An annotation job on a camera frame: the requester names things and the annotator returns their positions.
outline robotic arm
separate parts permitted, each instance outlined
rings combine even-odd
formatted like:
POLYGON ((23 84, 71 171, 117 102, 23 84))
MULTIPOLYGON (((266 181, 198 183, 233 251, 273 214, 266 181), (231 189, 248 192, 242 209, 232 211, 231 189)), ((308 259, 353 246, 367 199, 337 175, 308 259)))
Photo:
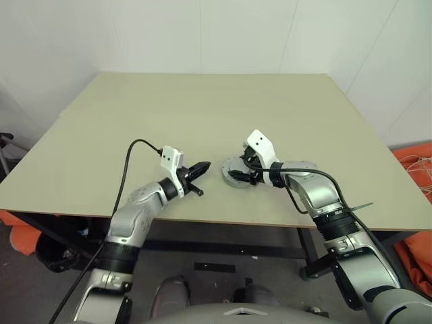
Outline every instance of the robotic arm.
POLYGON ((183 153, 164 146, 161 167, 168 177, 135 190, 114 213, 97 268, 92 270, 74 322, 128 322, 132 301, 125 293, 132 288, 134 267, 153 219, 177 196, 183 198, 191 191, 203 195, 192 181, 208 170, 210 162, 199 162, 190 168, 182 163, 183 153))
POLYGON ((311 162, 280 162, 271 141, 258 130, 247 138, 244 148, 240 158, 225 166, 230 169, 229 183, 261 182, 297 192, 324 237, 327 260, 349 307, 364 308, 373 323, 430 322, 432 304, 401 289, 391 265, 368 233, 358 227, 331 176, 317 171, 311 162))

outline black cable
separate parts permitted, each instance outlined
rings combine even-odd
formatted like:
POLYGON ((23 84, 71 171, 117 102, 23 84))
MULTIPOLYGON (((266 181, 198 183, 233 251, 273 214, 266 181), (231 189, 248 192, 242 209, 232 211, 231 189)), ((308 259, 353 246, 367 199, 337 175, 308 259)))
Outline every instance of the black cable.
POLYGON ((307 211, 302 211, 302 210, 300 209, 300 207, 297 205, 296 199, 294 199, 294 196, 293 196, 293 194, 292 194, 292 192, 291 192, 290 187, 287 185, 287 183, 288 183, 288 174, 285 175, 285 183, 286 183, 286 185, 285 185, 285 189, 286 189, 286 191, 288 192, 288 194, 290 195, 290 198, 291 198, 291 201, 292 201, 294 207, 296 207, 297 211, 298 211, 300 214, 306 215, 308 212, 307 212, 307 211))
MULTIPOLYGON (((114 209, 113 209, 113 213, 111 214, 111 216, 114 215, 114 213, 117 211, 117 208, 119 206, 119 202, 120 202, 120 198, 122 197, 122 192, 123 192, 123 187, 124 187, 124 183, 126 181, 126 174, 128 173, 128 166, 129 166, 129 158, 130 158, 130 153, 132 152, 132 149, 134 147, 134 145, 138 142, 143 142, 147 145, 149 145, 153 150, 155 150, 157 152, 157 154, 159 154, 159 156, 162 155, 162 149, 161 148, 156 148, 155 146, 153 146, 151 143, 147 142, 146 140, 142 140, 142 139, 138 139, 138 140, 134 140, 132 143, 130 143, 130 146, 128 148, 128 152, 126 153, 126 160, 124 161, 124 168, 123 168, 123 176, 121 177, 121 183, 120 183, 120 188, 119 188, 119 192, 117 194, 117 198, 115 199, 115 204, 114 204, 114 209)), ((72 284, 72 286, 70 286, 69 290, 67 291, 66 295, 63 297, 63 300, 60 302, 59 306, 57 307, 57 309, 55 310, 53 316, 51 317, 51 319, 49 320, 49 324, 54 324, 56 318, 59 316, 59 313, 61 312, 61 310, 63 309, 63 307, 65 306, 66 302, 68 301, 69 297, 72 295, 72 293, 74 292, 76 286, 80 283, 81 279, 84 277, 84 275, 86 274, 88 268, 93 264, 93 262, 96 260, 97 256, 99 255, 99 253, 101 253, 103 247, 105 245, 105 241, 102 242, 102 244, 99 246, 99 248, 97 249, 97 251, 93 254, 91 260, 89 260, 89 262, 86 264, 86 266, 83 268, 83 270, 81 271, 81 273, 79 274, 79 276, 75 279, 74 283, 72 284)))
POLYGON ((255 171, 260 171, 260 172, 309 172, 309 173, 316 173, 316 174, 319 174, 321 176, 325 176, 335 186, 336 192, 339 195, 339 199, 342 203, 342 206, 347 210, 347 212, 350 214, 350 216, 353 218, 353 220, 355 220, 361 226, 361 228, 369 235, 372 242, 377 246, 378 250, 383 254, 384 259, 389 263, 389 265, 395 271, 396 277, 398 276, 398 274, 396 273, 396 267, 394 266, 393 262, 391 261, 387 251, 384 249, 384 246, 377 239, 375 234, 352 212, 351 208, 346 203, 345 197, 342 194, 342 190, 339 187, 338 182, 331 175, 329 175, 328 173, 325 173, 324 171, 320 171, 320 170, 316 170, 316 169, 302 169, 302 168, 263 169, 262 167, 255 167, 255 166, 251 165, 245 158, 243 158, 243 162, 244 162, 245 166, 247 166, 249 169, 255 170, 255 171))
POLYGON ((66 302, 68 301, 69 297, 72 295, 72 292, 74 292, 76 286, 78 286, 78 284, 80 283, 81 279, 84 277, 84 275, 86 274, 88 268, 92 265, 93 261, 95 261, 95 259, 97 258, 97 256, 99 255, 99 253, 102 251, 104 247, 104 242, 102 242, 102 244, 99 246, 99 248, 97 249, 96 253, 92 256, 91 260, 86 264, 86 266, 83 268, 83 270, 81 271, 80 275, 75 279, 74 283, 72 284, 72 286, 70 286, 69 290, 67 291, 66 295, 63 297, 63 300, 60 302, 59 306, 57 307, 57 309, 55 310, 53 316, 51 317, 51 319, 49 320, 49 324, 54 324, 57 316, 59 316, 61 310, 63 309, 63 307, 65 306, 66 302))
POLYGON ((117 208, 118 208, 119 203, 120 203, 120 198, 122 197, 123 187, 124 187, 124 183, 126 181, 126 174, 128 173, 130 153, 132 152, 134 145, 138 142, 143 142, 143 143, 149 145, 153 150, 155 150, 157 152, 157 154, 159 154, 159 156, 162 155, 162 149, 161 148, 156 148, 155 146, 153 146, 151 143, 147 142, 146 140, 138 139, 138 140, 135 140, 132 143, 130 143, 129 148, 128 148, 128 152, 126 153, 126 159, 124 161, 123 176, 121 177, 119 192, 117 194, 117 199, 115 199, 113 215, 117 211, 117 208))

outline beige tabletop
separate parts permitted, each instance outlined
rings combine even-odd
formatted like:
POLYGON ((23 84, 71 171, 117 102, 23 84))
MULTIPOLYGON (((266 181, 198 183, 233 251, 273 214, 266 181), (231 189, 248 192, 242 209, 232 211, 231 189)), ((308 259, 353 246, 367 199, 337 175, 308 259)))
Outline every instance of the beige tabletop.
MULTIPOLYGON (((281 161, 313 161, 333 175, 352 207, 374 202, 356 212, 370 228, 432 228, 427 199, 325 75, 102 73, 0 184, 0 209, 109 217, 128 146, 143 138, 184 151, 185 165, 212 163, 196 181, 205 195, 176 198, 160 218, 313 227, 285 190, 223 181, 222 163, 254 129, 281 161)), ((122 202, 164 177, 155 152, 137 144, 122 202)))

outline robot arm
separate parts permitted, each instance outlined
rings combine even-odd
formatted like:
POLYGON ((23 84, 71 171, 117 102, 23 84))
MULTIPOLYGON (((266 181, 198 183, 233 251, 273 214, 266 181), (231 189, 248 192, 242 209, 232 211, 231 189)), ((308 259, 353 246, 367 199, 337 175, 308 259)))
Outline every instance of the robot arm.
POLYGON ((199 196, 203 194, 192 181, 204 174, 210 163, 199 162, 187 168, 182 162, 183 153, 164 146, 161 166, 168 177, 135 190, 127 203, 114 213, 74 322, 128 322, 132 301, 125 293, 132 288, 134 267, 153 219, 171 199, 182 198, 191 191, 199 196))
POLYGON ((271 141, 258 130, 248 137, 244 148, 239 159, 246 169, 231 169, 229 175, 235 181, 286 187, 299 195, 324 237, 333 274, 349 307, 364 308, 373 323, 430 321, 432 304, 400 288, 391 265, 368 233, 358 227, 352 209, 329 177, 313 172, 317 166, 311 162, 280 162, 271 141))

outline black table frame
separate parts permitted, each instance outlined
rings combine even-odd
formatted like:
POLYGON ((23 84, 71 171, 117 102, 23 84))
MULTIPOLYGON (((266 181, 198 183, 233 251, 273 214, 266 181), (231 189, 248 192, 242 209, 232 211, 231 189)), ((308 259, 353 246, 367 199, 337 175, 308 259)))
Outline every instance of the black table frame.
MULTIPOLYGON (((22 213, 10 211, 12 215, 26 222, 27 224, 40 230, 42 233, 52 239, 64 244, 68 248, 73 248, 86 258, 96 252, 97 242, 80 235, 73 227, 70 226, 64 217, 57 217, 50 214, 40 213, 22 213)), ((100 230, 96 234, 103 238, 106 231, 106 225, 109 222, 107 218, 86 217, 94 222, 94 229, 100 230)), ((170 250, 183 252, 205 252, 216 254, 243 254, 261 257, 281 257, 287 259, 303 259, 307 265, 311 265, 318 259, 317 251, 313 243, 312 235, 307 228, 298 228, 298 236, 302 248, 296 247, 278 247, 278 246, 259 246, 247 244, 225 244, 210 242, 185 242, 173 240, 151 240, 144 243, 143 248, 149 250, 170 250)))
MULTIPOLYGON (((91 238, 80 235, 73 226, 68 223, 67 217, 57 217, 50 214, 22 213, 10 211, 12 215, 40 230, 52 239, 74 249, 82 256, 90 259, 99 247, 98 241, 105 237, 109 227, 109 218, 85 217, 92 224, 91 238)), ((152 240, 145 241, 143 249, 199 252, 215 254, 238 254, 258 257, 280 257, 285 259, 305 260, 306 266, 301 269, 303 279, 314 279, 331 272, 327 256, 318 257, 312 234, 308 228, 297 228, 301 248, 280 246, 259 246, 248 244, 225 244, 212 242, 188 242, 176 240, 152 240)), ((413 290, 414 287, 400 262, 393 244, 399 242, 416 232, 374 232, 387 249, 391 261, 403 288, 413 290)))

